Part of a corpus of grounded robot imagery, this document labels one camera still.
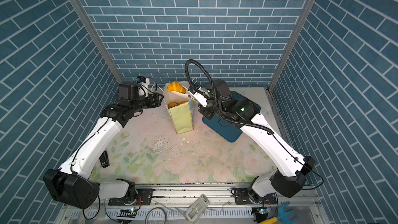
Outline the round ridged bun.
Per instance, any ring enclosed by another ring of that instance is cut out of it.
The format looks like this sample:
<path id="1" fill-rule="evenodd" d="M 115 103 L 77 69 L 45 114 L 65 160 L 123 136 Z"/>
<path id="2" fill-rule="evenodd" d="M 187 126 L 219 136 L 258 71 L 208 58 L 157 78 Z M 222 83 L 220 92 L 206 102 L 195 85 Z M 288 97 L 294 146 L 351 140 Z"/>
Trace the round ridged bun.
<path id="1" fill-rule="evenodd" d="M 169 83 L 167 86 L 167 90 L 168 90 L 168 92 L 176 92 L 176 93 L 181 93 L 181 94 L 187 93 L 186 88 L 179 82 Z"/>

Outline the white paper gift bag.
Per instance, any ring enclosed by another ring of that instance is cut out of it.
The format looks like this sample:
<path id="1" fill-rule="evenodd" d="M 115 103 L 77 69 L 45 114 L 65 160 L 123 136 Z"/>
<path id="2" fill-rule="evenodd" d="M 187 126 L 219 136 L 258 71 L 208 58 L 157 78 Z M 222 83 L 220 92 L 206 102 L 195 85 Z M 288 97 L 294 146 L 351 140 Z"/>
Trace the white paper gift bag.
<path id="1" fill-rule="evenodd" d="M 189 87 L 188 82 L 179 82 L 186 89 Z M 167 90 L 167 86 L 169 83 L 166 83 L 163 88 L 163 102 L 162 104 L 165 106 L 168 115 L 171 118 L 173 126 L 177 134 L 186 133 L 189 131 L 193 131 L 193 110 L 194 110 L 194 102 L 188 101 L 187 103 L 178 105 L 176 107 L 168 109 L 167 105 L 169 102 L 169 92 Z"/>

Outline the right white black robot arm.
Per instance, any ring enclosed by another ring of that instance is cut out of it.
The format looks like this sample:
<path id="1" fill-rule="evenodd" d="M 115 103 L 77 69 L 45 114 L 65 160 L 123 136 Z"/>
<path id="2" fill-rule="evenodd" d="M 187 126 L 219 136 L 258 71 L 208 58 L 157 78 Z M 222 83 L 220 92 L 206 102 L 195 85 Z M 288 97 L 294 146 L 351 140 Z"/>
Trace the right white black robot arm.
<path id="1" fill-rule="evenodd" d="M 190 78 L 189 66 L 198 67 L 208 83 L 197 87 Z M 260 109 L 252 100 L 242 97 L 236 99 L 227 83 L 213 80 L 210 73 L 197 60 L 185 62 L 184 71 L 189 83 L 186 96 L 198 103 L 198 111 L 207 120 L 214 116 L 229 123 L 252 138 L 276 165 L 271 176 L 256 177 L 248 187 L 248 195 L 252 202 L 258 203 L 271 193 L 279 193 L 292 198 L 305 190 L 306 176 L 314 173 L 315 160 L 311 156 L 303 156 L 295 151 L 266 121 Z"/>

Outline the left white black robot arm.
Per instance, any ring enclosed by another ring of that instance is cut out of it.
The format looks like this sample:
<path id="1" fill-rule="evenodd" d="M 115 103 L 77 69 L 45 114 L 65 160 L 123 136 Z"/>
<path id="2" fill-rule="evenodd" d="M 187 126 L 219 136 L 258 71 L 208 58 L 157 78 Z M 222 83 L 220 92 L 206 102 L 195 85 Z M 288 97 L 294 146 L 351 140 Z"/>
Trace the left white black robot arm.
<path id="1" fill-rule="evenodd" d="M 106 148 L 128 121 L 147 108 L 161 106 L 163 95 L 150 91 L 150 79 L 139 76 L 136 81 L 118 85 L 116 102 L 103 108 L 93 130 L 77 150 L 57 169 L 48 169 L 43 176 L 52 199 L 80 209 L 96 201 L 116 199 L 123 205 L 137 202 L 135 183 L 117 179 L 96 183 L 89 177 L 98 160 L 107 163 Z"/>

